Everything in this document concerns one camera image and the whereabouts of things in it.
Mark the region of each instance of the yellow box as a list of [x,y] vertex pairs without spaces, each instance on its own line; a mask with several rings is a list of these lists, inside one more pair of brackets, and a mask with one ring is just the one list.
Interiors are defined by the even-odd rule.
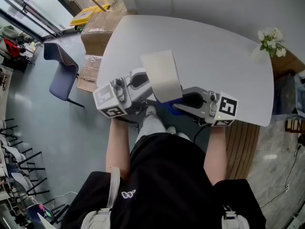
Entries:
[[[106,4],[106,5],[103,5],[102,7],[107,10],[107,9],[109,9],[110,5]],[[103,12],[103,10],[101,10],[99,8],[99,6],[92,6],[92,7],[83,9],[78,15],[76,15],[71,20],[70,26],[84,25],[88,22],[88,20],[94,13],[100,13],[100,12]]]

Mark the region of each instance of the strap buckle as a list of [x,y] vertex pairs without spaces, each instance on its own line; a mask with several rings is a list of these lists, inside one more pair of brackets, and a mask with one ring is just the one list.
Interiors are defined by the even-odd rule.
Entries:
[[108,215],[110,214],[111,209],[110,208],[102,208],[97,213],[99,215]]

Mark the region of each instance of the white wall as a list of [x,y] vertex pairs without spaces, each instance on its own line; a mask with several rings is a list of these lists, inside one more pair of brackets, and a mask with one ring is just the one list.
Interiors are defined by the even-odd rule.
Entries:
[[305,0],[124,0],[139,14],[199,21],[258,41],[257,31],[278,27],[285,46],[305,62]]

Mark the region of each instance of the cardboard box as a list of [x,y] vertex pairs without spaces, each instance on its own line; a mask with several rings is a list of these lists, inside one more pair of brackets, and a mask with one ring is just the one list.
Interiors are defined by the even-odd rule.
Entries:
[[84,65],[81,68],[76,87],[88,92],[97,89],[96,81],[99,73],[101,56],[86,55]]
[[114,0],[108,12],[93,14],[81,32],[86,53],[103,56],[114,29],[128,14],[131,13],[127,12],[122,0]]

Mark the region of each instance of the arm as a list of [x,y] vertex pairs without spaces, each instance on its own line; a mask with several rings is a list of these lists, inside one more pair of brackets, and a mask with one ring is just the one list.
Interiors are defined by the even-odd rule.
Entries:
[[224,127],[212,127],[204,160],[204,170],[213,186],[225,179],[226,169],[225,129]]
[[118,167],[121,177],[126,180],[130,171],[128,126],[126,122],[112,118],[106,154],[106,172],[110,167]]

